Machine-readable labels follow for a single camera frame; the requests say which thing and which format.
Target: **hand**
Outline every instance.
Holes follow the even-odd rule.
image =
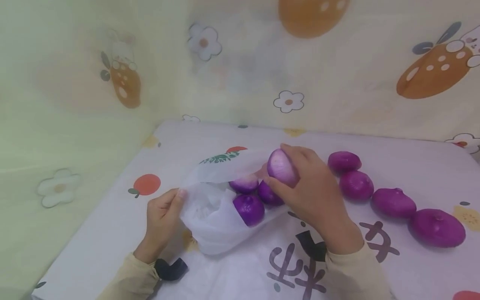
[[[328,166],[312,149],[282,144],[300,181],[291,188],[268,177],[266,183],[293,212],[310,224],[335,254],[352,254],[363,247],[360,229],[348,216],[340,188]]]
[[[180,219],[184,190],[172,189],[147,206],[147,232],[133,255],[140,261],[151,264],[165,249]]]

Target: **fingernail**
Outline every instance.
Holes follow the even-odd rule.
[[[179,190],[179,192],[177,193],[177,196],[180,197],[180,198],[185,198],[185,196],[187,196],[187,191],[186,190]]]

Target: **purple onion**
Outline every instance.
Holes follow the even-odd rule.
[[[360,158],[348,151],[338,151],[330,154],[327,164],[332,172],[337,175],[356,171],[361,167]]]
[[[340,177],[340,190],[343,195],[354,201],[367,201],[373,194],[373,182],[367,174],[351,171]]]
[[[465,228],[454,216],[440,209],[422,209],[410,220],[410,231],[427,245],[453,248],[466,238]]]
[[[273,192],[273,190],[262,180],[258,186],[257,194],[266,205],[280,206],[285,204],[283,200]]]
[[[250,174],[229,182],[234,191],[240,194],[250,194],[258,188],[258,177]]]
[[[394,218],[410,219],[417,211],[415,202],[398,188],[376,190],[372,204],[382,214]]]
[[[267,172],[269,176],[276,178],[289,187],[295,187],[300,180],[289,157],[282,149],[277,149],[270,155],[267,163]]]
[[[265,216],[264,204],[256,195],[237,196],[233,205],[248,227],[258,225]]]

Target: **white plastic bag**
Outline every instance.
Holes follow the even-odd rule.
[[[266,206],[263,221],[250,228],[235,209],[236,194],[228,184],[259,171],[273,150],[242,150],[213,156],[202,161],[182,184],[188,196],[180,218],[192,231],[201,252],[226,252],[287,211],[285,205]]]

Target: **green leaf print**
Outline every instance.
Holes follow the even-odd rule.
[[[237,157],[238,155],[240,155],[240,152],[239,151],[232,151],[232,152],[227,152],[227,153],[224,153],[224,154],[219,154],[219,155],[215,155],[215,156],[212,156],[210,158],[207,158],[207,159],[204,159],[200,162],[200,164],[206,164],[206,163],[221,163],[221,162],[224,162],[224,161],[231,161],[232,158],[234,157]]]

